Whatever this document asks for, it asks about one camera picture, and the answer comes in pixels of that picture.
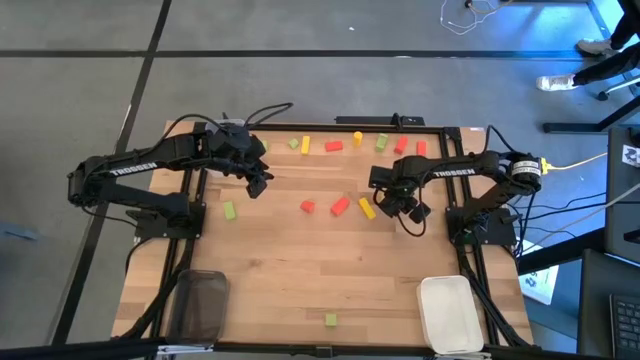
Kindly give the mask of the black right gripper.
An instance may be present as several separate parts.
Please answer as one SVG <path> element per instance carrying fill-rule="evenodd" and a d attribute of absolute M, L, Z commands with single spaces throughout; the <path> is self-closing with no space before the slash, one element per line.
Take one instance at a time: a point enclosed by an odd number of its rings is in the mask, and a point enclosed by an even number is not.
<path fill-rule="evenodd" d="M 399 215 L 400 204 L 416 202 L 416 192 L 423 186 L 421 177 L 399 177 L 390 168 L 371 167 L 369 187 L 374 190 L 374 203 L 389 217 Z M 414 223 L 422 223 L 430 213 L 431 209 L 420 202 L 409 212 L 409 218 Z"/>

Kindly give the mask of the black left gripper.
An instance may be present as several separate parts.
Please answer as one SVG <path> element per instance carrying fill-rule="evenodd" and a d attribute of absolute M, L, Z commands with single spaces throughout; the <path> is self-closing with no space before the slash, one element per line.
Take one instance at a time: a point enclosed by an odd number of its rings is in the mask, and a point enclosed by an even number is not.
<path fill-rule="evenodd" d="M 225 176 L 257 176 L 247 184 L 250 198 L 258 198 L 267 187 L 266 180 L 274 179 L 261 160 L 265 153 L 261 140 L 243 125 L 207 125 L 207 168 Z"/>

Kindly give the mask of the black bar device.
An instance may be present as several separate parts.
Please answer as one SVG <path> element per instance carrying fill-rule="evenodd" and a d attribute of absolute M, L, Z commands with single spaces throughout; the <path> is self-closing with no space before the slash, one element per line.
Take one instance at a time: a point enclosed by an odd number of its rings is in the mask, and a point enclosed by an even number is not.
<path fill-rule="evenodd" d="M 390 125 L 390 126 L 425 126 L 422 117 L 405 116 L 394 113 L 391 116 L 337 116 L 334 119 L 336 124 L 342 125 Z"/>

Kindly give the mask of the white plastic bin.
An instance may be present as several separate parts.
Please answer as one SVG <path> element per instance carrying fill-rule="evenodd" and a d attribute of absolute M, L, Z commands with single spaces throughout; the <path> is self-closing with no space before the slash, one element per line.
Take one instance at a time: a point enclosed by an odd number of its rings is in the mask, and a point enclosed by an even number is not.
<path fill-rule="evenodd" d="M 425 341 L 437 354 L 470 354 L 483 349 L 484 337 L 467 278 L 424 278 L 416 296 Z"/>

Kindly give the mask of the dark smoky plastic bin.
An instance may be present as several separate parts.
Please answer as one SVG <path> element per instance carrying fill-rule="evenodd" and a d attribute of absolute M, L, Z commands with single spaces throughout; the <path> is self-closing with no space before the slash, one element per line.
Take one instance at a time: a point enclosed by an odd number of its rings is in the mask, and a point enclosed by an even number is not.
<path fill-rule="evenodd" d="M 224 327 L 228 297 L 229 281 L 223 272 L 181 272 L 167 340 L 172 344 L 214 345 Z"/>

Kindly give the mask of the white printed paper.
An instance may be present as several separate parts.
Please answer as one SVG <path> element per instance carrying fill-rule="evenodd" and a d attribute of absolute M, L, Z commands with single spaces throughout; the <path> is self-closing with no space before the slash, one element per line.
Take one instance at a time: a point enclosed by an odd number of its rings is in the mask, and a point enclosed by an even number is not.
<path fill-rule="evenodd" d="M 541 304 L 550 305 L 553 298 L 558 265 L 519 276 L 519 284 L 524 296 Z"/>

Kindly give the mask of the black desk foot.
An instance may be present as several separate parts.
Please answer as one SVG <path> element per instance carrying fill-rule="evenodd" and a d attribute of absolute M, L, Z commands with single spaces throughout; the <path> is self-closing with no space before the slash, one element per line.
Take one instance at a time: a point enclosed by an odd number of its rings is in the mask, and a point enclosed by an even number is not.
<path fill-rule="evenodd" d="M 561 123 L 551 122 L 543 123 L 542 130 L 544 133 L 578 133 L 591 134 L 602 133 L 608 131 L 617 125 L 623 125 L 626 121 L 640 113 L 640 96 L 635 97 L 611 115 L 597 123 Z"/>

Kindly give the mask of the person's shoe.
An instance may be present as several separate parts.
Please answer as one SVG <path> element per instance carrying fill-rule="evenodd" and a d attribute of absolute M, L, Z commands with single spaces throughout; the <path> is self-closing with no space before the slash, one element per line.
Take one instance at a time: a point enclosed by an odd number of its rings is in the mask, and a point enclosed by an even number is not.
<path fill-rule="evenodd" d="M 541 76 L 536 79 L 536 87 L 545 92 L 569 91 L 576 88 L 574 75 Z"/>
<path fill-rule="evenodd" d="M 584 38 L 577 42 L 576 48 L 583 53 L 595 56 L 613 56 L 618 50 L 612 47 L 610 39 L 593 40 Z"/>

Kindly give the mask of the dark low desk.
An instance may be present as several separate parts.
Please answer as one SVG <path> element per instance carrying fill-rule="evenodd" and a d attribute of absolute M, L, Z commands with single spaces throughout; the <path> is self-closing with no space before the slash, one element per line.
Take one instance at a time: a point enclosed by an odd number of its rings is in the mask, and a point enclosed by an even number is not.
<path fill-rule="evenodd" d="M 614 358 L 611 295 L 640 298 L 640 266 L 585 250 L 580 285 L 579 354 Z"/>

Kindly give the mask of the person's leg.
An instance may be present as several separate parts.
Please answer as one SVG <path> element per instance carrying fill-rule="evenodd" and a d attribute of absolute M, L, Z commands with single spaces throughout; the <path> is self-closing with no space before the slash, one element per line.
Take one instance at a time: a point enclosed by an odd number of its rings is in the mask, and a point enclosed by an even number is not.
<path fill-rule="evenodd" d="M 637 25 L 637 21 L 634 19 L 634 15 L 629 13 L 628 4 L 632 0 L 617 1 L 623 11 L 623 15 L 610 36 L 610 46 L 613 50 L 623 49 L 640 28 L 640 25 Z"/>
<path fill-rule="evenodd" d="M 574 86 L 587 85 L 606 80 L 633 70 L 640 65 L 640 43 L 636 43 L 604 61 L 577 72 L 573 77 Z"/>

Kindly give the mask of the office chair base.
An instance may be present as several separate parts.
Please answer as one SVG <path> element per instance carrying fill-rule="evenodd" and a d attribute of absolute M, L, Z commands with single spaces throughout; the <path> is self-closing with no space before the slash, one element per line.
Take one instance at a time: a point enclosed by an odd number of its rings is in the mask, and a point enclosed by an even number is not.
<path fill-rule="evenodd" d="M 597 94 L 596 99 L 599 101 L 606 101 L 609 99 L 611 93 L 621 89 L 629 89 L 631 93 L 634 96 L 636 96 L 637 90 L 640 89 L 640 75 L 635 75 L 631 77 L 625 76 L 623 82 L 617 83 L 615 85 L 612 85 L 606 88 L 603 91 L 600 91 Z"/>

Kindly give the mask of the black keyboard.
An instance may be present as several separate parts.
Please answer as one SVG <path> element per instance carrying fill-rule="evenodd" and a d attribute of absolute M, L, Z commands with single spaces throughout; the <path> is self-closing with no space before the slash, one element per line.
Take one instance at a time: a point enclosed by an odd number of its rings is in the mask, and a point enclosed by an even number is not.
<path fill-rule="evenodd" d="M 640 297 L 611 294 L 612 352 L 616 360 L 640 360 Z"/>

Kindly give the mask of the black crossbar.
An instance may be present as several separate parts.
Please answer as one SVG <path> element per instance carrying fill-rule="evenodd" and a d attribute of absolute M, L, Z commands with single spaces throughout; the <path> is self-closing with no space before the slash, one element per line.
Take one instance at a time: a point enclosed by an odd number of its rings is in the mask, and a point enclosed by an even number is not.
<path fill-rule="evenodd" d="M 200 353 L 305 355 L 318 359 L 338 356 L 420 357 L 432 360 L 615 360 L 609 357 L 545 351 L 537 347 L 487 345 L 479 352 L 441 354 L 427 347 L 267 345 L 218 342 L 214 345 L 170 344 L 164 338 L 109 340 L 0 349 L 0 360 L 130 360 L 151 356 Z"/>

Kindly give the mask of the black table frame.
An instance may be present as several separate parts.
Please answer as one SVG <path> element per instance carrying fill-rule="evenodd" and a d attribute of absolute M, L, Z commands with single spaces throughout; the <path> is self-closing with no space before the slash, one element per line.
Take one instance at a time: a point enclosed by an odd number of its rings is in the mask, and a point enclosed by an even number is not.
<path fill-rule="evenodd" d="M 392 148 L 375 150 L 379 133 L 396 141 L 392 127 L 364 126 L 359 147 L 344 125 L 271 124 L 260 132 L 269 144 L 266 162 L 274 173 L 257 199 L 233 178 L 206 180 L 207 215 L 195 241 L 191 266 L 223 272 L 230 285 L 224 327 L 218 342 L 267 345 L 427 347 L 416 288 L 426 277 L 455 275 L 445 211 L 487 191 L 483 177 L 424 191 L 431 215 L 425 226 L 378 214 L 366 218 L 358 200 L 369 197 L 372 166 L 390 166 Z M 308 155 L 300 152 L 310 136 Z M 291 149 L 288 142 L 299 141 Z M 343 149 L 326 152 L 325 143 Z M 349 207 L 338 217 L 331 206 L 341 197 Z M 300 205 L 315 203 L 314 212 Z M 232 201 L 234 220 L 223 203 Z M 336 314 L 327 327 L 325 315 Z"/>

